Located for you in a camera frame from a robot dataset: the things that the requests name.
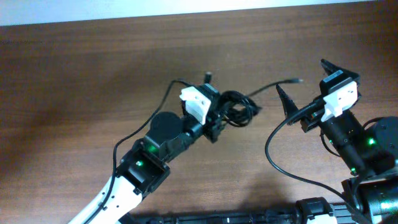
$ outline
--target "white wall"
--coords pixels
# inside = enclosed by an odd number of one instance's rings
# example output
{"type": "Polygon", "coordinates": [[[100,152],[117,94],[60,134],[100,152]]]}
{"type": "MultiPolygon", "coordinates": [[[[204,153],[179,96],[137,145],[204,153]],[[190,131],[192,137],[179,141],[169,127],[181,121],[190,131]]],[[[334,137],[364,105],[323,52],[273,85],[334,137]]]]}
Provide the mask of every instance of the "white wall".
{"type": "Polygon", "coordinates": [[[365,0],[0,0],[0,26],[365,0]]]}

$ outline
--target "table surface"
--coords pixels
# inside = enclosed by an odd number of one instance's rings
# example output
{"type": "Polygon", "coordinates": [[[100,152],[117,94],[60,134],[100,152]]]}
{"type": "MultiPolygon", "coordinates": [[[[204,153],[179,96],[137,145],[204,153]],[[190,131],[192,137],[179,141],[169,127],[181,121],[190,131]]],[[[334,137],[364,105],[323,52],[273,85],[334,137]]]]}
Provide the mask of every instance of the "table surface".
{"type": "MultiPolygon", "coordinates": [[[[174,78],[201,83],[212,71],[220,91],[248,93],[299,77],[304,84],[283,87],[302,107],[320,93],[326,58],[361,74],[363,97],[353,108],[360,122],[397,115],[397,8],[362,2],[0,27],[0,222],[71,220],[111,175],[116,141],[147,119],[174,78]]],[[[179,91],[164,110],[181,114],[179,91]]],[[[271,167],[264,144],[284,119],[282,105],[274,88],[253,100],[263,110],[250,126],[227,127],[215,144],[199,139],[132,213],[341,201],[271,167]]],[[[339,191],[350,177],[319,130],[286,127],[270,150],[285,170],[339,191]]]]}

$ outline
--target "wooden table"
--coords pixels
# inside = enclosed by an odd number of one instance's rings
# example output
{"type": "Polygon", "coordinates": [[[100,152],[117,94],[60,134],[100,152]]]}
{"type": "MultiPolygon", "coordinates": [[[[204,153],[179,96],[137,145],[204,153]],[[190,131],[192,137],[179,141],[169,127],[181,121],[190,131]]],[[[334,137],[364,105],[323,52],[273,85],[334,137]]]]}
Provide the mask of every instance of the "wooden table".
{"type": "MultiPolygon", "coordinates": [[[[360,122],[398,114],[396,3],[362,2],[0,27],[0,223],[66,223],[111,175],[116,141],[152,113],[173,78],[248,93],[283,78],[299,107],[319,95],[326,58],[361,74],[360,122]]],[[[175,88],[164,110],[180,114],[175,88]]],[[[246,128],[202,138],[170,163],[171,175],[133,211],[249,210],[309,197],[341,200],[283,176],[264,144],[284,118],[275,89],[246,128]]],[[[147,129],[137,135],[141,138],[147,129]]],[[[343,161],[319,130],[274,138],[282,168],[342,191],[343,161]]],[[[136,138],[119,148],[120,158],[136,138]]]]}

